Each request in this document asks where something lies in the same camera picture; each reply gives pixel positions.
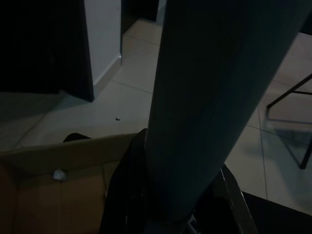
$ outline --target white wall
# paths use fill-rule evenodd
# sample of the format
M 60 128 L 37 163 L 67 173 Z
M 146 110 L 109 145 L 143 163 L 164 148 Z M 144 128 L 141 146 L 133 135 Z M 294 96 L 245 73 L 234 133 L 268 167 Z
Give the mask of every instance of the white wall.
M 121 0 L 84 0 L 93 84 L 120 55 Z

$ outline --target small debris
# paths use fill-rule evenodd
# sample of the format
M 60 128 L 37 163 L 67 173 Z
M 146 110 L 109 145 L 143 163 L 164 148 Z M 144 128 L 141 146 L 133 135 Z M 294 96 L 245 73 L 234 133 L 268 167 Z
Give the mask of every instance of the small debris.
M 67 175 L 64 171 L 61 169 L 57 169 L 52 174 L 52 179 L 58 180 L 58 181 L 64 181 L 67 179 Z

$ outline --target white tile floor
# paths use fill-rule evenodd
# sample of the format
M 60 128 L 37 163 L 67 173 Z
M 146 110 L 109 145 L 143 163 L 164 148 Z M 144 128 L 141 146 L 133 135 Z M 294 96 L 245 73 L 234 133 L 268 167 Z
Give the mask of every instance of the white tile floor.
M 124 37 L 122 68 L 99 97 L 87 103 L 68 96 L 19 146 L 59 143 L 73 132 L 101 137 L 146 128 L 160 38 L 161 26 L 138 21 Z M 312 37 L 298 34 L 226 164 L 243 191 L 312 215 L 312 159 L 300 170 L 292 158 L 302 159 L 312 136 L 312 96 L 292 94 L 265 115 L 267 104 L 312 73 L 311 49 Z M 302 88 L 312 91 L 312 83 Z

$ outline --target chair leg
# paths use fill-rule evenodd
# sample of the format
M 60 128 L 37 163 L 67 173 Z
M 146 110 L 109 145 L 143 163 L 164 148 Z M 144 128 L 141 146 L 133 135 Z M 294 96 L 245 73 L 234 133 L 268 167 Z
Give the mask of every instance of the chair leg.
M 304 155 L 302 163 L 299 165 L 300 169 L 306 169 L 311 153 L 312 153 L 312 139 L 310 141 L 306 154 Z
M 269 105 L 267 105 L 267 109 L 270 109 L 272 106 L 274 106 L 275 104 L 277 104 L 280 100 L 282 100 L 283 98 L 285 98 L 286 96 L 288 96 L 289 94 L 293 93 L 294 91 L 296 91 L 296 89 L 300 88 L 302 85 L 304 85 L 305 83 L 307 83 L 309 80 L 312 79 L 312 74 L 310 74 L 309 76 L 307 76 L 306 78 L 304 78 L 302 81 L 300 81 L 299 83 L 297 83 L 293 88 L 291 88 L 290 90 L 288 90 L 286 93 L 282 94 L 280 97 L 278 97 L 277 99 L 275 99 L 273 102 L 271 102 Z

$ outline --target cardboard box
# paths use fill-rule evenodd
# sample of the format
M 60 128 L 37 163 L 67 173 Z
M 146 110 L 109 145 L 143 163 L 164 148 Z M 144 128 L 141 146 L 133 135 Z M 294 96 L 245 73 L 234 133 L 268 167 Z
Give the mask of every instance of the cardboard box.
M 135 135 L 0 154 L 0 233 L 97 234 L 110 178 Z M 51 178 L 58 168 L 63 182 Z

